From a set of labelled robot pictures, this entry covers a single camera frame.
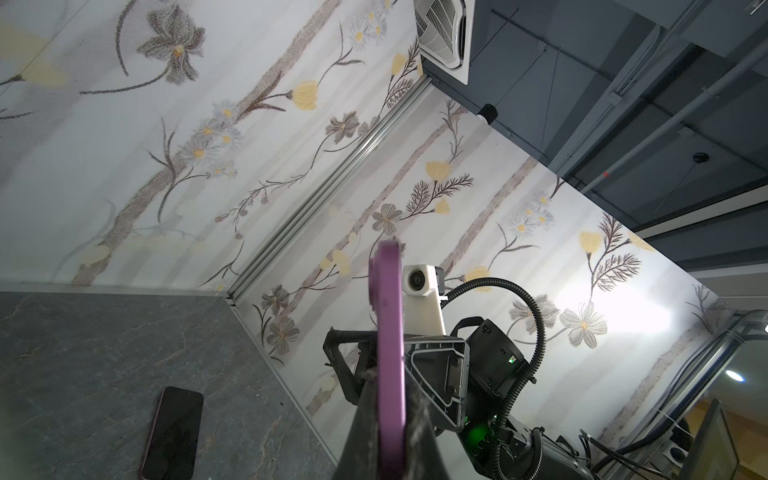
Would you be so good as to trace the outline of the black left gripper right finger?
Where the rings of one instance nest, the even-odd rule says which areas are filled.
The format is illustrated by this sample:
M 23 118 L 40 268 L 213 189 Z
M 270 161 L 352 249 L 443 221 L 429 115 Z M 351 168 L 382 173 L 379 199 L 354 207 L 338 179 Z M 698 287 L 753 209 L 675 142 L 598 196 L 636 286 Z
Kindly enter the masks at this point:
M 405 374 L 406 427 L 404 479 L 443 480 L 449 475 L 430 418 L 431 402 L 416 380 Z

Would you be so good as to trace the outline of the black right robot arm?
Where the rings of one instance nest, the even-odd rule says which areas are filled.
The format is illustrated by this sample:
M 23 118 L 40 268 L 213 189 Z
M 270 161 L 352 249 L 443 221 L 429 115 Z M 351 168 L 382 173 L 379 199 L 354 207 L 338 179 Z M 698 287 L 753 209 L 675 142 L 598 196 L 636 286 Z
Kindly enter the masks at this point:
M 437 439 L 453 432 L 475 472 L 486 479 L 589 479 L 576 454 L 547 439 L 542 427 L 511 417 L 544 359 L 546 327 L 537 301 L 497 277 L 469 280 L 442 306 L 481 287 L 514 293 L 530 311 L 532 358 L 489 319 L 462 319 L 448 336 L 407 335 L 399 343 L 399 377 L 383 378 L 392 348 L 376 331 L 330 329 L 323 343 L 345 398 L 357 411 L 337 479 L 446 479 Z

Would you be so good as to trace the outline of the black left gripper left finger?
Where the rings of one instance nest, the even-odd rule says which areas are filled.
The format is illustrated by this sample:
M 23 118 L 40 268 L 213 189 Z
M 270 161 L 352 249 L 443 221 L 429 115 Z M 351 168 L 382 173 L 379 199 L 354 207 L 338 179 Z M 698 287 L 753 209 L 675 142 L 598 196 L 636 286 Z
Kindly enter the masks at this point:
M 374 480 L 379 473 L 378 376 L 368 372 L 333 480 Z

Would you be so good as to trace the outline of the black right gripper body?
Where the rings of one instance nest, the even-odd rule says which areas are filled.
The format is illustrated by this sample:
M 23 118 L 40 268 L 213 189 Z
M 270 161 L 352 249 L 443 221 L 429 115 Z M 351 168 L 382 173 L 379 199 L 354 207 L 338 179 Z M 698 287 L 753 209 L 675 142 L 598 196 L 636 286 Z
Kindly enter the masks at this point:
M 406 377 L 427 402 L 432 425 L 460 432 L 465 424 L 470 348 L 460 337 L 407 336 Z

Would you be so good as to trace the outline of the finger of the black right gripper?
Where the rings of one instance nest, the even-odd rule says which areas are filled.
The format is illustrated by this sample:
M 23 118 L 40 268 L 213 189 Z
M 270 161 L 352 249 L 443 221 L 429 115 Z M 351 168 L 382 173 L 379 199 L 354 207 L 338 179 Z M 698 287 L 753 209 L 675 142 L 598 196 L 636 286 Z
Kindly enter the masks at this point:
M 322 348 L 344 398 L 358 404 L 366 383 L 377 372 L 378 332 L 331 328 Z

